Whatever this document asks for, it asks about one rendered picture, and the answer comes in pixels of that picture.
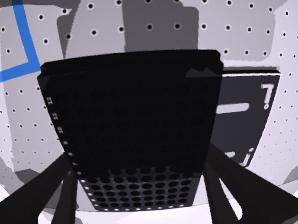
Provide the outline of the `black well plate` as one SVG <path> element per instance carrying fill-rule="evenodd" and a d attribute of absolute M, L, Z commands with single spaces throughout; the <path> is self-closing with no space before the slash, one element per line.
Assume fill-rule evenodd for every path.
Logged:
<path fill-rule="evenodd" d="M 94 209 L 193 205 L 216 119 L 220 59 L 217 49 L 158 49 L 41 65 L 49 117 Z"/>

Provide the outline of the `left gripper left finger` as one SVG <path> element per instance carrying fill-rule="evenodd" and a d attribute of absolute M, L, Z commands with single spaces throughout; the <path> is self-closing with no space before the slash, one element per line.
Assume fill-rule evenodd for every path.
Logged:
<path fill-rule="evenodd" d="M 0 201 L 0 224 L 39 224 L 40 213 L 61 181 L 60 200 L 51 224 L 74 224 L 78 179 L 65 152 L 35 179 Z"/>

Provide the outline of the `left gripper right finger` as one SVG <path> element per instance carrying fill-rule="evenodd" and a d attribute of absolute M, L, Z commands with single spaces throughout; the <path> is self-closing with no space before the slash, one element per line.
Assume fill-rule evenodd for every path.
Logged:
<path fill-rule="evenodd" d="M 294 224 L 298 221 L 298 197 L 235 163 L 212 143 L 202 175 L 212 224 Z M 220 179 L 241 206 L 239 220 Z"/>

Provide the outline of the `blue tape outline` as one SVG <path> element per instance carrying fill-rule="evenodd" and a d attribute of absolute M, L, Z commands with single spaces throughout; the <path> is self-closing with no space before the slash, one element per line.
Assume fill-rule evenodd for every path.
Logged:
<path fill-rule="evenodd" d="M 25 16 L 23 0 L 12 0 L 13 11 L 15 11 L 15 18 L 17 27 L 23 41 L 25 53 L 27 53 L 29 63 L 16 65 L 16 67 L 5 69 L 0 72 L 0 83 L 1 81 L 15 79 L 15 77 L 28 75 L 41 71 L 39 59 L 37 59 L 35 45 L 33 45 L 31 32 L 29 32 L 27 16 Z"/>

